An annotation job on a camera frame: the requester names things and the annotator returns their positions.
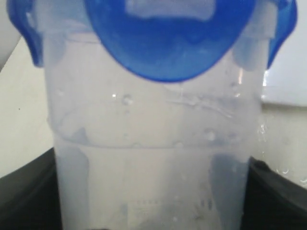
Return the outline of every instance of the white surface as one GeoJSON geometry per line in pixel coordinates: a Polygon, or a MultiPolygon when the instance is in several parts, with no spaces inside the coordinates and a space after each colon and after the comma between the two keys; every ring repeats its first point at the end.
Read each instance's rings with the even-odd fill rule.
{"type": "Polygon", "coordinates": [[[264,76],[264,102],[307,106],[307,1],[297,4],[296,29],[264,76]]]}
{"type": "Polygon", "coordinates": [[[0,69],[15,48],[20,35],[6,13],[6,0],[0,0],[0,69]]]}
{"type": "Polygon", "coordinates": [[[20,40],[0,73],[0,177],[52,147],[44,73],[20,40]]]}

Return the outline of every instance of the container lid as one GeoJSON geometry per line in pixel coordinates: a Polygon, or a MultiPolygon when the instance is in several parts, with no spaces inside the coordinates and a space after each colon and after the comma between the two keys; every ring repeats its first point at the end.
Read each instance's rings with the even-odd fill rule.
{"type": "MultiPolygon", "coordinates": [[[[263,1],[279,7],[269,66],[295,27],[296,2],[263,1]]],[[[84,6],[102,44],[123,67],[146,79],[178,82],[207,71],[224,56],[249,22],[257,0],[186,2],[84,0],[84,6]]],[[[10,20],[25,37],[34,64],[42,67],[42,38],[28,18],[34,4],[34,0],[7,0],[10,20]]]]}
{"type": "Polygon", "coordinates": [[[307,1],[297,1],[299,18],[295,31],[266,71],[262,100],[265,103],[307,106],[307,1]]]}

